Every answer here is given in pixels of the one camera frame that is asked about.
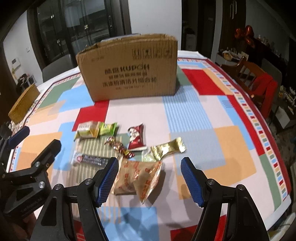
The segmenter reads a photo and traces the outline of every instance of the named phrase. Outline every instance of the snack package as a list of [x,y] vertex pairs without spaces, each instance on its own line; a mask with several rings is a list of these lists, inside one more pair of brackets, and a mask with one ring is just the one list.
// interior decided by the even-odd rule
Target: snack package
[[127,150],[120,141],[116,141],[114,137],[108,137],[105,144],[107,143],[117,150],[119,154],[123,155],[124,158],[132,158],[135,156],[135,154]]
[[136,192],[142,204],[158,183],[162,162],[122,159],[112,192],[115,195]]
[[152,146],[151,151],[155,156],[155,159],[160,161],[165,155],[173,154],[175,152],[185,152],[186,146],[184,145],[181,137],[177,137],[176,139],[161,144],[157,146]]
[[143,129],[143,123],[138,126],[132,126],[128,129],[130,135],[130,143],[128,146],[129,150],[142,151],[147,149],[143,142]]
[[149,148],[148,150],[142,151],[142,161],[156,162],[158,160],[155,159],[155,156],[153,155],[153,152]]
[[108,135],[108,136],[113,136],[115,129],[117,127],[117,122],[113,123],[113,124],[105,124],[104,122],[100,122],[99,123],[99,135],[100,136],[104,136],[104,135]]
[[86,155],[80,152],[75,152],[71,161],[71,164],[73,166],[77,166],[78,164],[82,163],[87,163],[87,164],[92,164],[92,165],[98,165],[104,168],[110,158],[108,157],[98,157],[98,156],[91,156],[91,155]]
[[80,123],[77,128],[74,140],[77,138],[97,138],[99,134],[99,122],[88,121]]

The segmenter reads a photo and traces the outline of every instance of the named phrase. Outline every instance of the red snack package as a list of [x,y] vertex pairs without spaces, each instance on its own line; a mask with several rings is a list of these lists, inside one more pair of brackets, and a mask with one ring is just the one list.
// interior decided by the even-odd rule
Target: red snack package
[[143,129],[143,123],[138,126],[132,126],[128,129],[130,135],[130,143],[128,146],[128,150],[142,151],[147,149],[143,142]]

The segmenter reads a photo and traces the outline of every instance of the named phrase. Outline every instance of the colorful patchwork tablecloth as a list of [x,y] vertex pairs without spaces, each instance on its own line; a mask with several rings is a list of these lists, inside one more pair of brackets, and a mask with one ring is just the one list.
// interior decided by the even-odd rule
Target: colorful patchwork tablecloth
[[[28,168],[53,139],[62,150],[48,170],[52,187],[77,185],[93,177],[96,168],[69,164],[79,123],[95,120],[118,122],[118,138],[128,144],[130,126],[144,123],[147,146],[182,137],[187,150],[163,159],[159,183],[142,205],[138,196],[109,195],[99,208],[109,240],[190,240],[202,209],[193,202],[180,171],[181,159],[190,157],[195,167],[222,185],[244,184],[267,228],[270,217],[289,197],[287,170],[262,116],[249,97],[210,60],[178,59],[174,96],[130,98],[93,103],[80,74],[56,81],[21,126],[30,135],[13,152],[10,171]],[[98,140],[83,144],[86,153],[112,156]],[[134,160],[141,160],[137,154]],[[216,240],[221,240],[227,205],[223,205]],[[77,205],[73,215],[79,220]],[[83,240],[79,222],[78,239]]]

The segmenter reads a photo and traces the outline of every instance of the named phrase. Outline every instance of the screw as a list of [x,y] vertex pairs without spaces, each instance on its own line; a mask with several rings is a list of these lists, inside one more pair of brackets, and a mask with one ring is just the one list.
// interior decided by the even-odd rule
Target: screw
[[56,184],[56,185],[54,186],[54,189],[55,189],[55,190],[59,190],[59,189],[61,189],[61,187],[62,187],[62,184]]
[[242,191],[246,189],[246,187],[242,184],[237,185],[237,187],[239,188],[239,190],[242,190]]
[[44,187],[45,187],[45,182],[43,182],[43,181],[39,182],[39,187],[40,187],[41,189],[44,188]]
[[214,180],[214,179],[208,179],[207,180],[207,182],[208,182],[208,184],[210,184],[210,185],[214,185],[215,183],[216,183],[216,181]]
[[86,185],[92,184],[92,179],[91,179],[91,178],[88,178],[88,179],[86,179],[86,180],[84,181],[84,183],[85,183]]

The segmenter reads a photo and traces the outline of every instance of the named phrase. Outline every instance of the brown snack bag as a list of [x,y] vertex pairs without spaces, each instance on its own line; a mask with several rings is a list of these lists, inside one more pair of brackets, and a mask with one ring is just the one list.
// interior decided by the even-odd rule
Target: brown snack bag
[[141,162],[122,159],[114,182],[115,195],[136,192],[142,204],[158,183],[162,162]]

